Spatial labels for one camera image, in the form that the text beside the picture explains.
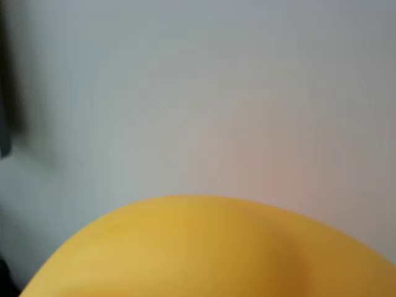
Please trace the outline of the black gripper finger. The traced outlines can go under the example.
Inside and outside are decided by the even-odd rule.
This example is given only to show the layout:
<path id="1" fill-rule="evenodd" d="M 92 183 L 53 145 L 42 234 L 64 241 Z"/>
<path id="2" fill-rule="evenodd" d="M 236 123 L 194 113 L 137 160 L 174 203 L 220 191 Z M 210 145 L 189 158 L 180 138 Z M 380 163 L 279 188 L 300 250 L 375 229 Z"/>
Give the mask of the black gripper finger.
<path id="1" fill-rule="evenodd" d="M 1 1 L 1 158 L 11 155 L 12 138 L 27 130 L 5 3 Z"/>

